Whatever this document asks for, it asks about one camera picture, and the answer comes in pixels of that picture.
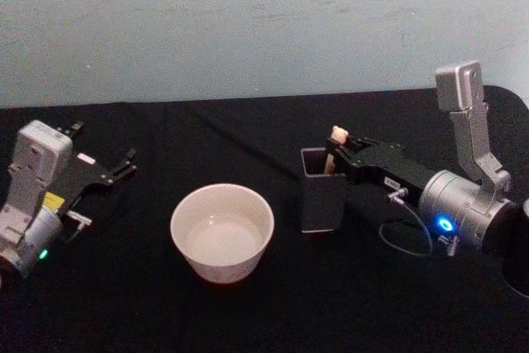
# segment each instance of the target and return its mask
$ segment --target white bowl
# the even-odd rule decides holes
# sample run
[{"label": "white bowl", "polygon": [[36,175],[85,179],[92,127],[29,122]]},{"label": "white bowl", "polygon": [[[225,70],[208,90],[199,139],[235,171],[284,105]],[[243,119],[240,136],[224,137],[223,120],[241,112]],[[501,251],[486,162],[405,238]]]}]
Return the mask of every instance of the white bowl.
[{"label": "white bowl", "polygon": [[171,237],[202,278],[230,284],[257,266],[274,231],[274,214],[258,193],[208,185],[186,196],[171,217]]}]

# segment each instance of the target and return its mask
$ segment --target black table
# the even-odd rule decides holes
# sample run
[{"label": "black table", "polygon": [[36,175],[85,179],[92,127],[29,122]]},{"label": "black table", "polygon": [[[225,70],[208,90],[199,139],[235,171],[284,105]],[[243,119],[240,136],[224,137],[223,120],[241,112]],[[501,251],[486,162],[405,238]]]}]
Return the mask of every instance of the black table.
[{"label": "black table", "polygon": [[[485,93],[492,150],[521,203],[529,112],[507,90]],[[81,202],[91,231],[0,294],[2,351],[528,349],[529,301],[503,282],[501,260],[471,248],[418,259],[387,247],[376,230],[398,210],[380,189],[350,187],[339,231],[299,232],[300,149],[324,146],[333,124],[463,174],[432,89],[0,110],[1,203],[17,130],[32,119],[82,120],[76,150],[111,167],[134,146],[139,169],[108,197]],[[256,271],[228,287],[203,282],[169,237],[179,200],[218,182],[262,194],[276,221]]]}]

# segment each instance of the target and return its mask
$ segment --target gray cable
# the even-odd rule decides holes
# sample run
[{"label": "gray cable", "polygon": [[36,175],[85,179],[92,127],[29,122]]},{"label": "gray cable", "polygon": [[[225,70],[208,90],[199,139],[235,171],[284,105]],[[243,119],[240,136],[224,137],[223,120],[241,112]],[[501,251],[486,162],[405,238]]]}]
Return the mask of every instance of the gray cable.
[{"label": "gray cable", "polygon": [[386,239],[384,237],[383,230],[384,230],[384,227],[388,224],[388,222],[384,222],[382,225],[380,225],[380,228],[379,228],[379,237],[380,237],[380,239],[384,243],[386,243],[388,246],[394,248],[395,250],[399,250],[399,251],[401,251],[401,252],[403,252],[405,254],[418,256],[418,257],[421,257],[421,258],[430,256],[431,253],[433,252],[433,243],[431,241],[430,232],[428,231],[427,226],[424,224],[422,219],[406,203],[399,203],[399,202],[394,202],[394,203],[398,204],[402,208],[406,208],[406,210],[408,210],[413,215],[415,220],[417,220],[417,223],[419,224],[419,226],[424,231],[424,234],[427,237],[427,240],[428,240],[428,252],[427,253],[421,253],[421,252],[406,250],[405,248],[402,248],[401,246],[397,246],[396,244],[393,244],[391,241]]}]

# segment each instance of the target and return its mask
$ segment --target green led light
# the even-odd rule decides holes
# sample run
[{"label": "green led light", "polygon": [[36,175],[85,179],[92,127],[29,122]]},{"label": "green led light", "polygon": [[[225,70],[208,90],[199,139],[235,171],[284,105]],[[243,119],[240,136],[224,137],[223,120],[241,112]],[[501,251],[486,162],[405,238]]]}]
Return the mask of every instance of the green led light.
[{"label": "green led light", "polygon": [[43,260],[46,256],[48,256],[48,250],[45,248],[39,255],[39,260]]}]

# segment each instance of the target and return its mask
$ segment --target wall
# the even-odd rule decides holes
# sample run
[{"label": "wall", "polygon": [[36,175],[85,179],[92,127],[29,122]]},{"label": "wall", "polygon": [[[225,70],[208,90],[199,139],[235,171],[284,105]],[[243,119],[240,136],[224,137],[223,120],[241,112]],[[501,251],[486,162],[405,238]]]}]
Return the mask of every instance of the wall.
[{"label": "wall", "polygon": [[529,0],[0,0],[0,107],[435,85],[529,98]]}]

